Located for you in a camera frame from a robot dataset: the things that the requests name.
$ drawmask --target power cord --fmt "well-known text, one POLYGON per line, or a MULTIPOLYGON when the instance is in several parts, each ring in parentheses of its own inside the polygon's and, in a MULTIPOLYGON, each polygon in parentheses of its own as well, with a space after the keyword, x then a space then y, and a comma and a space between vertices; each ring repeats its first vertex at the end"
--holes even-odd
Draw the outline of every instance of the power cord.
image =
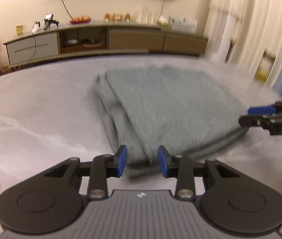
POLYGON ((160 16, 162 15, 162 12, 163 12, 163 7, 164 7, 164 5, 165 5, 165 1, 166 1, 166 0, 164 0, 164 1, 163 1, 163 4, 162 4, 162 9, 161 9, 161 12, 160 12, 160 16))
POLYGON ((62 3, 63 3, 63 6, 64 6, 66 12, 68 13, 68 15, 70 16, 70 18, 71 18, 71 20, 72 20, 73 18, 72 18, 72 16, 70 15, 70 13, 68 12, 68 10, 67 10, 67 8, 66 8, 66 6, 65 6, 65 4, 64 4, 64 2, 63 2, 63 0, 62 0, 62 3))
MULTIPOLYGON (((64 6, 66 12, 67 12, 68 15, 70 16, 71 20, 73 20, 72 16, 71 16, 70 13, 68 12, 68 9, 66 8, 66 6, 65 6, 65 4, 64 4, 64 2, 63 2, 63 0, 61 0, 61 1, 62 1, 62 3, 63 3, 63 6, 64 6)), ((78 30, 78 29, 77 29, 77 41, 78 41, 78 43, 79 43, 79 30, 78 30)))
POLYGON ((35 52, 33 53, 32 57, 28 60, 28 63, 29 63, 30 60, 35 56, 35 53, 36 53, 36 50, 37 50, 37 41, 36 41, 36 37, 33 35, 33 32, 32 32, 32 29, 33 29, 33 27, 35 26, 35 24, 36 24, 36 21, 35 21, 35 23, 33 24, 32 28, 31 28, 31 34, 32 34, 33 38, 35 39, 35 52))
POLYGON ((103 30, 101 31, 100 36, 99 36, 99 37, 97 37, 97 38, 96 38, 96 40, 98 40, 99 38, 101 38, 101 36, 105 33, 105 31, 106 31, 106 29, 103 29, 103 30))

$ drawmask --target ribbed gray plate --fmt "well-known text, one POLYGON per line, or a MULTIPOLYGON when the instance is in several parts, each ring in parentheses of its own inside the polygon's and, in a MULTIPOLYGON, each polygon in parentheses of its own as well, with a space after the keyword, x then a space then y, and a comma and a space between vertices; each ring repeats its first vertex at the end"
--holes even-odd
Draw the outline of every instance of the ribbed gray plate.
MULTIPOLYGON (((235 239, 213 228, 190 202, 169 191, 114 191, 109 199, 91 202, 67 228, 38 236, 3 232, 0 239, 235 239)), ((258 239, 282 239, 272 233, 258 239)))

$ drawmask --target blue gripper pad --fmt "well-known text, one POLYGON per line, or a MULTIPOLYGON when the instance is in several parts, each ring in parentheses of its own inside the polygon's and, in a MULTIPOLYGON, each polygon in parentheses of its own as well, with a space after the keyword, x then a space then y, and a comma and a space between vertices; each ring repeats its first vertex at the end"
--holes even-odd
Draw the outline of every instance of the blue gripper pad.
POLYGON ((125 168, 125 165, 127 164, 127 159, 128 159, 128 148, 124 147, 122 149, 122 152, 119 156, 119 160, 118 160, 118 177, 121 177, 125 168))
POLYGON ((247 111, 249 115, 273 115, 276 109, 273 106, 250 107, 247 111))
POLYGON ((157 149, 157 160, 160 165, 161 173, 165 178, 167 178, 168 177, 167 159, 160 147, 157 149))

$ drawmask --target yellow cup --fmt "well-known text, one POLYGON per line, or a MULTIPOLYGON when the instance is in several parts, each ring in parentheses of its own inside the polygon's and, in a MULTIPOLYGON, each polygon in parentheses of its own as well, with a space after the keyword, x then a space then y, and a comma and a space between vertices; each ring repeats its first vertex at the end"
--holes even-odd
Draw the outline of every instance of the yellow cup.
POLYGON ((17 26, 16 30, 17 30, 17 35, 21 35, 22 34, 22 30, 23 30, 23 25, 17 26))

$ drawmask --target small framed picture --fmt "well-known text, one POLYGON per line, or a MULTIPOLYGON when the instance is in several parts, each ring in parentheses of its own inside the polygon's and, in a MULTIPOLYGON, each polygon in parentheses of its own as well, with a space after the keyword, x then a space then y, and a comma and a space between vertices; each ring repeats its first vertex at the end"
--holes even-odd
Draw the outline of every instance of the small framed picture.
POLYGON ((263 53, 260 64, 255 73, 255 80, 261 84, 264 84, 271 72, 273 64, 275 62, 275 56, 268 53, 266 50, 263 53))

